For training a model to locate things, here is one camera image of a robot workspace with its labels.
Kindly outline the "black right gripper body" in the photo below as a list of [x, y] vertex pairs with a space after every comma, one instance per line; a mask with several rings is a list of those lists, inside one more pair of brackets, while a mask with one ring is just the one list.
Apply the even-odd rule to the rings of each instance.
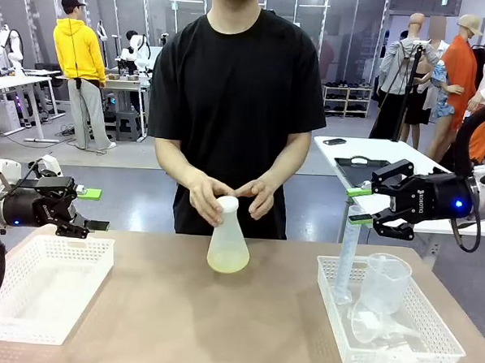
[[392, 187], [392, 220], [413, 225], [424, 221], [466, 218], [477, 196], [467, 179], [453, 173], [411, 175]]

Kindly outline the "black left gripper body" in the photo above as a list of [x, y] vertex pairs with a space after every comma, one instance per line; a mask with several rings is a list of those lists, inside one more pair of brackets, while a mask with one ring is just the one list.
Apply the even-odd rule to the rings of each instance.
[[11, 227], [41, 227], [50, 223], [58, 228], [72, 227], [76, 218], [72, 202], [76, 194], [72, 177], [22, 179], [21, 185], [3, 200], [4, 223]]

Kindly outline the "person's right hand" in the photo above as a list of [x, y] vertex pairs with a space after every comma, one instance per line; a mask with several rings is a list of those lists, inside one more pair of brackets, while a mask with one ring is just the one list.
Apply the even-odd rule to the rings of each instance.
[[212, 227], [221, 224], [223, 207], [218, 203], [217, 197], [233, 197], [235, 190], [197, 170], [188, 181], [187, 189], [190, 192], [189, 201], [199, 215]]

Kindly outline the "person's left hand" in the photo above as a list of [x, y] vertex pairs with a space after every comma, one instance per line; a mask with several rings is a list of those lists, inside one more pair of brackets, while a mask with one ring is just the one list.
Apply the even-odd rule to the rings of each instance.
[[251, 180], [235, 190], [236, 197], [253, 198], [249, 204], [249, 215], [259, 220], [268, 214], [274, 205], [276, 186], [266, 176]]

